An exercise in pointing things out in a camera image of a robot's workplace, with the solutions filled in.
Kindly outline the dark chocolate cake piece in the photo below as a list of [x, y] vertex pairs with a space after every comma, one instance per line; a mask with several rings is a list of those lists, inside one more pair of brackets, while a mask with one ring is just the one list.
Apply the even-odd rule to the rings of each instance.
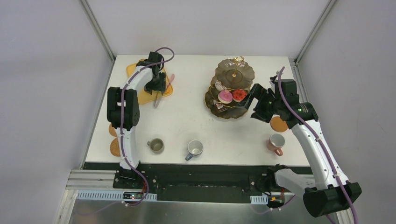
[[218, 111], [221, 111], [221, 110], [224, 110], [224, 105], [223, 104], [221, 104], [221, 103], [216, 103], [215, 104], [215, 108], [218, 110]]

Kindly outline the pink frosted donut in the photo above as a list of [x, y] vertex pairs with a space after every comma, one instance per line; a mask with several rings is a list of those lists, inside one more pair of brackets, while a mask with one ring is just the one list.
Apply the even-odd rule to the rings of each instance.
[[218, 94], [218, 99], [223, 104], [229, 104], [233, 101], [233, 95], [229, 90], [223, 90]]

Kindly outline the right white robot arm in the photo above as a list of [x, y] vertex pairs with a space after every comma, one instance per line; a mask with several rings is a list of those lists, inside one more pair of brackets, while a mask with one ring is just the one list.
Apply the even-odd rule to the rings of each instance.
[[318, 115], [312, 104], [301, 103], [297, 84], [293, 79], [274, 81], [275, 89], [254, 84], [237, 106], [248, 109], [254, 99], [258, 102], [252, 118], [269, 123], [274, 115], [285, 121], [297, 138], [312, 170], [311, 182], [285, 165], [276, 165], [267, 174], [265, 185], [271, 191], [286, 188], [302, 198], [313, 217], [350, 209], [354, 222], [358, 216], [353, 203], [362, 190], [357, 182], [350, 182], [332, 155], [321, 131]]

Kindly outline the red strawberry donut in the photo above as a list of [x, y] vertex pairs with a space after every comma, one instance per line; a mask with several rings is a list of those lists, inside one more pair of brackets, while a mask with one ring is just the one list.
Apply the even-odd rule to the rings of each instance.
[[241, 102], [247, 95], [247, 92], [243, 89], [236, 89], [232, 92], [233, 100], [235, 102]]

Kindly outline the chocolate cake slice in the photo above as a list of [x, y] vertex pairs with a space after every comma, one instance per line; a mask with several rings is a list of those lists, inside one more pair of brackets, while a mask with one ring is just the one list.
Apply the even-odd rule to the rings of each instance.
[[209, 102], [210, 102], [211, 105], [216, 105], [218, 103], [218, 101], [216, 99], [214, 99], [214, 98], [210, 99]]

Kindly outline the white striped donut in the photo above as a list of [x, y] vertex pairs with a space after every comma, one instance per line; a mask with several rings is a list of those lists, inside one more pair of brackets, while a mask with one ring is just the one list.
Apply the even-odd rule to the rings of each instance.
[[228, 90], [219, 80], [214, 83], [214, 87], [220, 92]]

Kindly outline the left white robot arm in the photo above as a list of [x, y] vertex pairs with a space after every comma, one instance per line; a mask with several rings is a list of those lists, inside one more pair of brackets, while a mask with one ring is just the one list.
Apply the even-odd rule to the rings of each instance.
[[119, 174], [132, 189], [142, 184], [142, 175], [136, 170], [140, 163], [135, 134], [140, 120], [138, 95], [141, 91], [150, 95], [165, 93], [167, 84], [163, 64], [163, 55], [151, 51], [147, 59], [136, 64], [125, 83], [107, 90], [106, 117], [115, 128], [119, 143]]

